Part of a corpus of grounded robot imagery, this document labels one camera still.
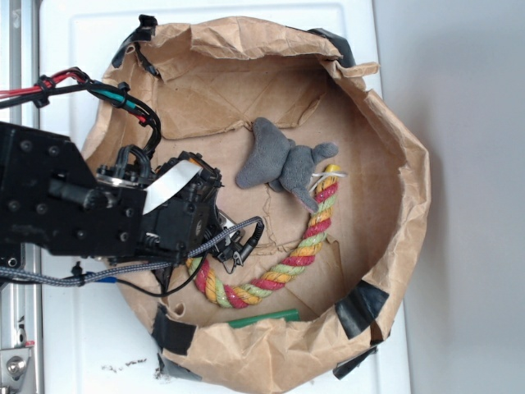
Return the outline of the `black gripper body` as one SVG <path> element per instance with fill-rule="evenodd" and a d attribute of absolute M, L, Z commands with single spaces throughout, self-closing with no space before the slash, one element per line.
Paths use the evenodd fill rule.
<path fill-rule="evenodd" d="M 185 259 L 220 232 L 217 194 L 221 187 L 221 171 L 207 164 L 201 154 L 183 151 L 170 158 L 146 188 L 133 251 L 109 261 L 177 263 Z"/>

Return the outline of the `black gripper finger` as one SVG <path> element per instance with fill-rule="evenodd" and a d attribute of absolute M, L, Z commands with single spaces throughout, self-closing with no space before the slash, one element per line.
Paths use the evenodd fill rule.
<path fill-rule="evenodd" d="M 244 266 L 245 260 L 258 245 L 263 235 L 263 220 L 253 217 L 242 223 L 235 223 L 221 210 L 218 211 L 218 218 L 221 231 L 227 231 L 227 234 L 212 247 L 212 256 L 222 263 L 228 274 L 232 274 L 236 268 Z M 255 225 L 253 234 L 242 244 L 245 228 L 251 224 Z"/>

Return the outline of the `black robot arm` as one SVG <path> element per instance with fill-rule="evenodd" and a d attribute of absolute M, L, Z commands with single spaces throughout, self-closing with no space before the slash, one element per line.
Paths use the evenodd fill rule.
<path fill-rule="evenodd" d="M 183 263 L 211 253 L 241 265 L 263 234 L 231 224 L 217 207 L 221 172 L 182 152 L 158 168 L 138 147 L 89 169 L 70 138 L 1 125 L 1 240 L 61 256 L 113 263 Z"/>

